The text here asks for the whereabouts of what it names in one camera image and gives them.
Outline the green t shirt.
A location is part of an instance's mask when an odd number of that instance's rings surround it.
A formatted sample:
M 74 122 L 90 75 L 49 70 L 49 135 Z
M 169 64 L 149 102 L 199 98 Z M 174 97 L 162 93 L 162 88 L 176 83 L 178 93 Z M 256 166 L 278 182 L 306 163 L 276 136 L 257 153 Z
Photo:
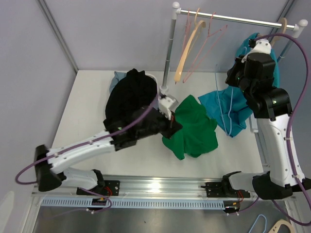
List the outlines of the green t shirt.
M 185 154 L 197 158 L 217 149 L 217 122 L 207 115 L 205 107 L 194 96 L 187 96 L 179 104 L 175 119 L 182 125 L 182 129 L 170 139 L 163 137 L 162 143 L 177 159 L 185 159 Z

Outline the teal t shirt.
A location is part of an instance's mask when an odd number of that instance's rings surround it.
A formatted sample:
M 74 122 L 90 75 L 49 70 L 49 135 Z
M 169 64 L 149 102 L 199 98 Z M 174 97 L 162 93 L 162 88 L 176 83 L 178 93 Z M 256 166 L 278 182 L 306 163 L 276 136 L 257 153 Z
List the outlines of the teal t shirt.
M 237 49 L 235 56 L 246 55 L 251 49 L 249 39 L 259 37 L 259 33 L 253 33 L 246 38 Z M 276 54 L 273 49 L 270 53 L 276 66 L 274 69 L 273 86 L 280 87 L 280 72 L 278 68 Z M 207 115 L 217 121 L 218 126 L 223 129 L 230 137 L 237 136 L 242 130 L 246 129 L 246 120 L 252 115 L 253 111 L 247 106 L 243 93 L 237 87 L 228 86 L 224 90 L 218 89 L 217 73 L 214 73 L 216 90 L 199 96 L 200 103 L 205 107 Z

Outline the black t shirt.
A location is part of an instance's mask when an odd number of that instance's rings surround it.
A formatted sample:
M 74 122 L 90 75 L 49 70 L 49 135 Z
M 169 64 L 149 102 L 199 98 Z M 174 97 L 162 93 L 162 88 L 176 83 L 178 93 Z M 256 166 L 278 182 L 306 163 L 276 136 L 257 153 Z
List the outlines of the black t shirt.
M 133 112 L 148 106 L 157 94 L 155 81 L 145 75 L 145 71 L 135 68 L 126 72 L 126 77 L 118 82 L 110 93 L 106 107 L 104 126 L 130 117 Z

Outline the beige wooden hanger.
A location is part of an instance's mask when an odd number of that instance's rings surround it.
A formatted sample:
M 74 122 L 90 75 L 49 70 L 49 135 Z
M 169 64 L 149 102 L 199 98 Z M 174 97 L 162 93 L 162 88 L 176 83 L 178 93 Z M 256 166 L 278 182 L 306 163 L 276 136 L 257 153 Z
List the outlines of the beige wooden hanger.
M 199 38 L 202 30 L 206 27 L 206 22 L 204 20 L 200 20 L 199 22 L 197 22 L 197 16 L 199 12 L 200 12 L 200 8 L 198 8 L 196 11 L 195 18 L 194 18 L 194 29 L 190 34 L 190 38 L 188 39 L 186 48 L 183 52 L 182 58 L 180 58 L 179 64 L 175 72 L 175 76 L 174 76 L 175 84 L 180 82 L 186 59 L 188 55 L 190 54 L 190 51 L 192 50 L 193 46 L 195 45 L 197 39 Z
M 277 31 L 274 32 L 274 34 L 285 33 L 287 30 L 287 24 L 288 24 L 287 19 L 285 17 L 282 17 L 278 22 L 281 24 L 281 28 L 277 29 Z M 272 39 L 270 40 L 271 47 L 273 47 L 274 44 L 279 40 L 280 40 L 279 36 L 273 36 Z

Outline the light blue wire hanger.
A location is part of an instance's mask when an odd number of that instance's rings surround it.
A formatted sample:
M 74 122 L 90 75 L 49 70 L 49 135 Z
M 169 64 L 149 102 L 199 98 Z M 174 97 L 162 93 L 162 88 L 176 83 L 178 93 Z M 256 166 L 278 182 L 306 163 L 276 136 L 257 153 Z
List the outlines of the light blue wire hanger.
M 218 126 L 225 132 L 227 136 L 233 137 L 233 116 L 232 116 L 232 105 L 233 105 L 233 87 L 227 86 L 223 90 L 218 88 L 217 71 L 220 71 L 218 64 L 215 65 L 215 84 L 216 84 L 216 103 L 218 112 Z

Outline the grey blue t shirt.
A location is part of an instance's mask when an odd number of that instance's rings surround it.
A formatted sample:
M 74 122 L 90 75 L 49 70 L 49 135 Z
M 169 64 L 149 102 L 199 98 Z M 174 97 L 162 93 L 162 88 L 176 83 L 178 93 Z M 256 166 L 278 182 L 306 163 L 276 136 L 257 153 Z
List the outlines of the grey blue t shirt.
M 111 93 L 113 91 L 114 87 L 118 84 L 118 82 L 125 77 L 126 77 L 126 73 L 115 71 L 114 77 L 112 78 L 111 84 L 109 87 L 109 93 Z

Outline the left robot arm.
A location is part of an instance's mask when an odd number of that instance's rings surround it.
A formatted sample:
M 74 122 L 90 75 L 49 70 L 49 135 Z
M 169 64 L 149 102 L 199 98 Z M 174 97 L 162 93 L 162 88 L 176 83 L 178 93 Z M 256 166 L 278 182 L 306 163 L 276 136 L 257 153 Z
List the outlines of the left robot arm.
M 62 148 L 48 149 L 45 145 L 36 147 L 35 173 L 40 192 L 55 190 L 61 186 L 75 187 L 77 195 L 111 195 L 99 170 L 80 170 L 73 165 L 94 156 L 114 153 L 132 147 L 137 141 L 161 134 L 170 139 L 183 127 L 175 116 L 166 117 L 156 109 L 151 109 L 144 117 L 141 108 L 129 115 L 104 121 L 105 130 L 85 141 Z

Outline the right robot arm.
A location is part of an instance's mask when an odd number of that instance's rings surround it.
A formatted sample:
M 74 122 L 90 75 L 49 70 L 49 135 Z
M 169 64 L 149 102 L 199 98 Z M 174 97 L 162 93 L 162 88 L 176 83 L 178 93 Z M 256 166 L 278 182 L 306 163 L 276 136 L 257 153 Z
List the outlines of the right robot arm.
M 289 121 L 293 117 L 288 93 L 273 86 L 275 62 L 266 53 L 250 53 L 235 59 L 226 84 L 238 87 L 261 129 L 270 170 L 265 173 L 231 172 L 223 176 L 221 191 L 233 196 L 238 190 L 255 192 L 263 200 L 281 200 L 311 188 L 311 181 L 298 169 Z

